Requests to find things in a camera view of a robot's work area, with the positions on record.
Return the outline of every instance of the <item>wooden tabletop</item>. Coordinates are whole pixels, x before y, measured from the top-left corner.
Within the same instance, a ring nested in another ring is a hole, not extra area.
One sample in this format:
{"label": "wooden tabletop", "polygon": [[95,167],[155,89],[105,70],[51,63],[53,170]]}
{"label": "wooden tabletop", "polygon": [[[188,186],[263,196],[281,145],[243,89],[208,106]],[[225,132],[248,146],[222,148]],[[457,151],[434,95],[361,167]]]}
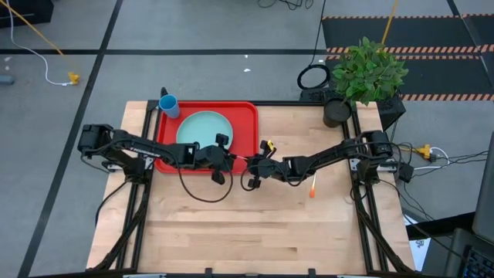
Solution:
{"label": "wooden tabletop", "polygon": [[[140,135],[145,108],[144,101],[128,102],[121,128]],[[275,143],[274,159],[314,154],[343,140],[341,128],[324,126],[321,107],[257,109],[259,141]],[[358,111],[362,131],[381,129],[375,103],[359,105]],[[394,183],[391,174],[380,176]],[[229,176],[225,178],[228,185]],[[110,174],[105,195],[123,179],[122,173]],[[138,271],[203,273],[212,267],[214,273],[306,274],[315,268],[318,274],[365,274],[346,161],[317,172],[315,198],[309,197],[312,178],[297,188],[266,179],[253,192],[243,191],[239,179],[234,175],[234,187],[224,201],[208,204],[189,197],[177,175],[155,171]],[[202,198],[218,198],[228,188],[209,175],[185,175],[184,181]],[[88,267],[98,264],[122,233],[129,192],[127,186],[101,210]],[[397,192],[381,183],[374,186],[374,194],[384,238],[414,268]],[[374,268],[379,270],[375,241],[369,238]]]}

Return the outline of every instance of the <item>green leaves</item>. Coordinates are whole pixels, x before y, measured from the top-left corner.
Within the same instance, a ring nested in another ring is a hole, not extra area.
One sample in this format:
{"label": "green leaves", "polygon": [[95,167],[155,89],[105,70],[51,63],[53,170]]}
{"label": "green leaves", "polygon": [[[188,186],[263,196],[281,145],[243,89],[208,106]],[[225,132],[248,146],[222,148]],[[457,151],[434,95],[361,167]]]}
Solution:
{"label": "green leaves", "polygon": [[337,79],[341,79],[341,77],[343,76],[343,74],[344,74],[344,73],[345,73],[345,71],[344,71],[344,70],[342,70],[342,69],[335,69],[335,70],[333,71],[333,75],[334,75],[334,77],[336,77]]}
{"label": "green leaves", "polygon": [[350,46],[333,69],[336,91],[351,103],[365,105],[392,97],[408,74],[404,62],[386,53],[384,45],[363,37],[359,46]]}

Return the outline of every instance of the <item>yellow connector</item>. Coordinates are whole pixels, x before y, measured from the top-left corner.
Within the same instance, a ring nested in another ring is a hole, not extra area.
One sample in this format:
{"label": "yellow connector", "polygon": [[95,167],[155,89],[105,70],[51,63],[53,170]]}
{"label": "yellow connector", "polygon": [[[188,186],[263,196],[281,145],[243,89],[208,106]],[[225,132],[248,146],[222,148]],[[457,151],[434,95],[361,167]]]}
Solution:
{"label": "yellow connector", "polygon": [[75,74],[73,72],[70,72],[69,73],[69,79],[70,79],[70,82],[72,82],[73,85],[77,85],[79,83],[79,78],[80,78],[80,75],[79,74]]}
{"label": "yellow connector", "polygon": [[425,144],[424,147],[416,148],[415,152],[421,154],[425,159],[429,159],[431,157],[431,145]]}
{"label": "yellow connector", "polygon": [[268,140],[268,147],[271,151],[275,149],[275,145],[273,142],[271,142],[271,140]]}

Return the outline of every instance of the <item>white cable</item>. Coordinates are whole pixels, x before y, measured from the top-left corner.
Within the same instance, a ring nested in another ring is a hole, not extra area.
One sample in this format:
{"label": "white cable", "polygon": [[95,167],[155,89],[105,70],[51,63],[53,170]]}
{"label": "white cable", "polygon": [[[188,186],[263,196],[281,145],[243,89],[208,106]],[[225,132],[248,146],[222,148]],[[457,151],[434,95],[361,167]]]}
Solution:
{"label": "white cable", "polygon": [[443,166],[424,166],[424,167],[418,167],[418,168],[414,168],[414,170],[424,170],[424,169],[439,169],[439,168],[443,168],[445,166],[448,166],[451,162],[449,160],[449,156],[446,154],[445,151],[443,151],[441,148],[439,147],[431,147],[431,152],[432,150],[438,150],[440,151],[441,153],[443,153],[443,155],[446,157],[446,161],[448,162],[446,165],[443,165]]}
{"label": "white cable", "polygon": [[39,58],[43,59],[43,61],[45,62],[45,79],[46,81],[48,81],[49,83],[53,84],[53,85],[57,85],[57,86],[67,86],[67,85],[73,85],[72,82],[68,82],[68,83],[55,83],[51,80],[48,79],[48,61],[46,61],[45,57],[39,55],[36,51],[32,50],[32,49],[29,49],[27,47],[24,47],[24,46],[20,46],[18,45],[15,41],[14,41],[14,15],[12,14],[12,11],[10,10],[10,8],[8,8],[8,13],[10,14],[10,40],[12,41],[12,43],[21,48],[21,49],[25,49],[29,52],[31,52],[32,54],[38,56]]}

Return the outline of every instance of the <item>yellow cable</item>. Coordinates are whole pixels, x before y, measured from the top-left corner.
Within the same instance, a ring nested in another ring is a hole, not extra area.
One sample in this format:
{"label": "yellow cable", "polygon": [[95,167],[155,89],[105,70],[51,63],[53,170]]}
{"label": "yellow cable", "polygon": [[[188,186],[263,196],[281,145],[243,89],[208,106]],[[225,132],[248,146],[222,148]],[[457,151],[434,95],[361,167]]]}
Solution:
{"label": "yellow cable", "polygon": [[[22,15],[20,15],[16,10],[14,10],[13,8],[11,8],[3,0],[0,0],[0,3],[2,5],[4,5],[7,9],[9,9],[12,13],[14,13],[15,15],[17,15],[17,17],[19,17],[25,24],[27,24],[29,27],[31,27],[32,31],[34,31],[36,34],[38,34],[38,36],[40,36],[46,43],[48,43],[49,45],[51,45],[51,47],[54,48],[54,50],[56,50],[63,58],[65,58],[67,60],[67,62],[71,63],[67,59],[67,57],[62,53],[62,51],[58,47],[56,47],[56,45],[53,44],[53,42],[50,42],[40,31],[38,31],[38,29],[36,29],[33,25],[31,25],[31,23],[29,23],[29,21],[27,21],[27,19],[25,19]],[[75,74],[75,73],[70,72],[69,73],[69,78],[70,78],[70,81],[72,81],[74,84],[77,84],[79,82],[80,76],[77,75],[77,74]]]}
{"label": "yellow cable", "polygon": [[391,21],[393,20],[394,12],[396,11],[397,6],[398,6],[398,0],[394,0],[393,10],[391,10],[391,15],[387,21],[386,30],[384,30],[384,36],[383,36],[383,39],[381,41],[382,44],[384,44],[384,42],[386,41],[387,32],[389,31],[389,27],[391,26]]}
{"label": "yellow cable", "polygon": [[414,150],[411,150],[410,147],[400,147],[400,150],[402,150],[402,151],[413,151],[413,152],[417,152],[415,149]]}

